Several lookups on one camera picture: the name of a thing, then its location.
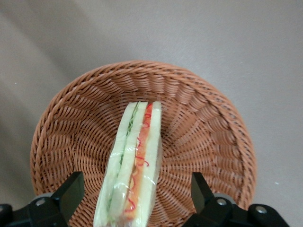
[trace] brown wicker basket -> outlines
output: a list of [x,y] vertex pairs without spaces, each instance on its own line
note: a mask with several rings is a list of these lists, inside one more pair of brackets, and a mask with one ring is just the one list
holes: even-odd
[[71,226],[92,226],[108,155],[126,105],[162,103],[163,161],[149,226],[181,226],[195,212],[191,173],[246,209],[255,191],[256,161],[231,102],[192,72],[152,61],[106,65],[75,79],[43,113],[32,142],[36,194],[55,191],[83,171],[85,197]]

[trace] wicker basket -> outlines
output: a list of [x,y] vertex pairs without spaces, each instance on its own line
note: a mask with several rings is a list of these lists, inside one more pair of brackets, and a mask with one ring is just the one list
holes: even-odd
[[36,194],[55,191],[83,171],[85,197],[71,226],[92,226],[108,155],[126,105],[162,102],[163,161],[149,226],[181,226],[195,212],[191,173],[246,209],[256,161],[245,125],[217,89],[192,72],[152,61],[106,65],[75,79],[43,113],[31,148]]

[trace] sandwich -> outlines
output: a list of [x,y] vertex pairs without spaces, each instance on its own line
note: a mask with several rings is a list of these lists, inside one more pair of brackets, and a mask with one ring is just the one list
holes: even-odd
[[99,193],[94,227],[144,227],[159,176],[161,103],[129,103]]

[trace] bread slice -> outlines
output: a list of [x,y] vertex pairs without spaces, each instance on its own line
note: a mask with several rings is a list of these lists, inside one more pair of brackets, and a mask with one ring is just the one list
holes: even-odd
[[121,168],[120,162],[124,153],[127,134],[132,127],[132,124],[130,125],[130,122],[132,121],[132,118],[134,118],[137,104],[138,103],[130,103],[126,107],[119,124],[116,140],[109,157],[106,175],[103,180],[102,188],[99,193],[96,205],[94,227],[106,226],[108,223],[108,210],[112,197],[112,191]]
[[146,144],[145,160],[149,165],[144,165],[139,204],[137,213],[132,222],[132,227],[144,227],[148,224],[149,216],[153,209],[154,195],[159,177],[159,166],[161,156],[158,155],[161,146],[161,103],[152,103],[150,132]]

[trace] gray floor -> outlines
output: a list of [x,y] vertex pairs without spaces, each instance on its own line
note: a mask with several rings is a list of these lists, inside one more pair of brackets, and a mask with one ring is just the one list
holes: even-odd
[[227,95],[255,145],[254,202],[302,226],[301,0],[0,0],[0,203],[34,196],[30,144],[51,98],[133,59],[187,68]]

